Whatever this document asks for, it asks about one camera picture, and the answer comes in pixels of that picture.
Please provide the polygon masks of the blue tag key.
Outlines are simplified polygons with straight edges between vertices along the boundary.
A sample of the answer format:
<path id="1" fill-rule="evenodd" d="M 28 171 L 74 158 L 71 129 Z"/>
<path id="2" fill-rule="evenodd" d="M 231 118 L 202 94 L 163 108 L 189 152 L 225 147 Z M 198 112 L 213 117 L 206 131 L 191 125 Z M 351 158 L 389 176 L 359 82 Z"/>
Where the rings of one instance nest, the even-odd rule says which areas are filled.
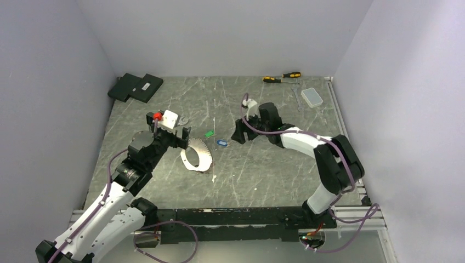
<path id="1" fill-rule="evenodd" d="M 222 147 L 228 147 L 229 143 L 225 140 L 217 140 L 217 145 L 222 146 Z"/>

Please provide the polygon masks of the green tag key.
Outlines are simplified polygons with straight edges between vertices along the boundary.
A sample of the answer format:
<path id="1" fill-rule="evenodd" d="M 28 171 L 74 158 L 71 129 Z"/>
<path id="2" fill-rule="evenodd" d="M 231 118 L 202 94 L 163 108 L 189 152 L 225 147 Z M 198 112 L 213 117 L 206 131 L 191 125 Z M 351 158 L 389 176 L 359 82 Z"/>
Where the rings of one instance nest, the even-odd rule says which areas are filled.
<path id="1" fill-rule="evenodd" d="M 214 130 L 209 130 L 204 134 L 205 138 L 208 139 L 214 135 Z"/>

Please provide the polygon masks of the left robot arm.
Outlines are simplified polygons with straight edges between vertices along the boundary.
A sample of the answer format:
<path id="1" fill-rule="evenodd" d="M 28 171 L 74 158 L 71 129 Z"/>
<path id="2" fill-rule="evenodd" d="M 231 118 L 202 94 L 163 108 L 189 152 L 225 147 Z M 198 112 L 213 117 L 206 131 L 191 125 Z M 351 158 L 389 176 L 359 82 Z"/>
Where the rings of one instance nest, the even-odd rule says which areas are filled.
<path id="1" fill-rule="evenodd" d="M 157 206 L 137 194 L 168 148 L 188 147 L 190 129 L 178 131 L 179 119 L 170 110 L 146 114 L 149 130 L 133 135 L 115 170 L 107 167 L 106 186 L 73 225 L 37 246 L 39 262 L 100 262 L 131 232 L 156 226 Z"/>

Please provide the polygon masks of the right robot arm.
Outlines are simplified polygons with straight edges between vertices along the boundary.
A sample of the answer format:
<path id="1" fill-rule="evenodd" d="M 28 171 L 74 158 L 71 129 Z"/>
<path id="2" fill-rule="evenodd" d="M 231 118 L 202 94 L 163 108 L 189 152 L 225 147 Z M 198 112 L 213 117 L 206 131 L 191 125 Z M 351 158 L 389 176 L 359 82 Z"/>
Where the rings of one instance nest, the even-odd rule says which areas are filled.
<path id="1" fill-rule="evenodd" d="M 353 190 L 356 181 L 365 175 L 346 136 L 321 136 L 284 123 L 272 102 L 258 105 L 253 99 L 243 99 L 240 110 L 242 116 L 235 121 L 232 140 L 244 144 L 262 135 L 275 146 L 298 151 L 315 160 L 320 184 L 302 204 L 302 220 L 308 227 L 321 223 L 338 197 Z"/>

